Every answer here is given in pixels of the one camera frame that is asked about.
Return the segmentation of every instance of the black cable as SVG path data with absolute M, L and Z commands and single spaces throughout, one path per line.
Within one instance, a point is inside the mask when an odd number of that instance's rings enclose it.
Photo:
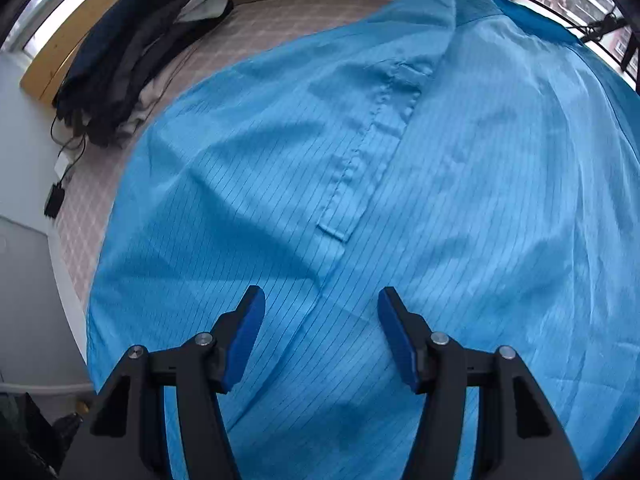
M 59 140 L 57 140 L 54 136 L 53 136 L 53 125 L 56 124 L 56 116 L 53 116 L 53 121 L 51 121 L 51 127 L 49 129 L 49 135 L 51 136 L 51 140 L 53 140 L 53 142 L 55 142 L 57 145 L 59 146 L 64 146 L 65 143 L 64 142 L 60 142 Z
M 72 148 L 69 147 L 69 144 L 71 144 L 72 140 L 78 139 L 78 144 L 76 144 L 75 146 L 73 146 Z M 60 148 L 59 152 L 58 152 L 58 156 L 60 156 L 60 153 L 64 152 L 66 149 L 70 149 L 72 152 L 74 152 L 75 150 L 77 150 L 80 147 L 80 144 L 82 144 L 82 137 L 71 137 L 67 142 L 65 142 L 62 145 L 62 148 Z
M 626 25 L 626 19 L 624 17 L 617 17 L 612 11 L 609 14 L 605 14 L 601 20 L 587 23 L 586 25 L 567 27 L 567 29 L 574 28 L 579 30 L 583 33 L 583 37 L 580 38 L 580 41 L 588 43 L 589 41 L 599 42 L 605 35 L 610 32 L 614 32 L 619 28 L 626 27 Z
M 66 174 L 69 172 L 69 170 L 71 170 L 72 167 L 74 167 L 76 165 L 76 163 L 78 162 L 78 160 L 80 160 L 80 158 L 84 155 L 84 150 L 86 149 L 86 136 L 82 136 L 82 151 L 80 152 L 80 155 L 78 155 L 76 157 L 76 160 L 74 160 L 68 168 L 66 168 L 65 173 L 62 174 L 62 178 L 60 179 L 60 184 L 62 184 L 63 180 L 66 177 Z

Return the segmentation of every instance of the power adapter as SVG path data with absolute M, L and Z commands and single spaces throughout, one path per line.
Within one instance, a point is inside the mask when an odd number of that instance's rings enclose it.
M 65 172 L 71 167 L 73 162 L 73 158 L 65 150 L 60 152 L 56 165 L 53 167 L 53 171 L 56 172 L 60 180 L 65 176 Z
M 62 182 L 51 186 L 51 191 L 49 191 L 49 196 L 44 206 L 44 216 L 56 219 L 64 199 L 65 189 L 62 187 Z

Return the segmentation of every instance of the window frame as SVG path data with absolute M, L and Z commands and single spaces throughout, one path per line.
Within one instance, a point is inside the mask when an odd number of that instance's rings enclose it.
M 51 13 L 65 0 L 41 0 L 28 15 L 25 22 L 17 29 L 12 38 L 8 38 L 3 45 L 3 49 L 8 52 L 22 52 L 29 43 L 31 37 L 36 33 Z
M 553 0 L 536 0 L 539 4 L 544 5 L 547 9 L 551 9 L 551 5 L 553 5 Z

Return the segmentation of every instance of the folded clothes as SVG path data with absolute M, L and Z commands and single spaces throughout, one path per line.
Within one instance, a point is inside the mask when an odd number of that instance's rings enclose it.
M 230 0 L 119 0 L 82 42 L 54 99 L 57 117 L 94 144 L 119 143 L 144 86 L 232 9 Z
M 225 68 L 132 154 L 89 299 L 91 377 L 259 285 L 263 325 L 220 396 L 242 477 L 400 478 L 423 400 L 378 323 L 394 286 L 464 346 L 516 348 L 593 479 L 640 413 L 639 139 L 638 95 L 507 0 L 395 0 Z
M 129 119 L 118 126 L 118 131 L 127 135 L 135 133 L 136 129 L 151 115 L 156 103 L 160 100 L 169 83 L 174 78 L 175 73 L 181 69 L 198 43 L 185 48 L 180 54 L 174 57 L 160 73 L 153 78 L 141 90 L 138 102 L 133 107 Z

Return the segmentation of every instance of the blue gripper pad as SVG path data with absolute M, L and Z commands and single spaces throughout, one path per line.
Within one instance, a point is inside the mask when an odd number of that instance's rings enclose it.
M 213 326 L 211 334 L 225 360 L 225 371 L 220 383 L 226 392 L 242 379 L 263 319 L 264 292 L 259 286 L 251 285 L 238 307 L 222 314 Z
M 426 341 L 431 335 L 431 329 L 422 316 L 407 311 L 392 286 L 386 286 L 378 294 L 378 319 L 402 381 L 413 392 L 418 392 L 418 353 L 426 352 Z

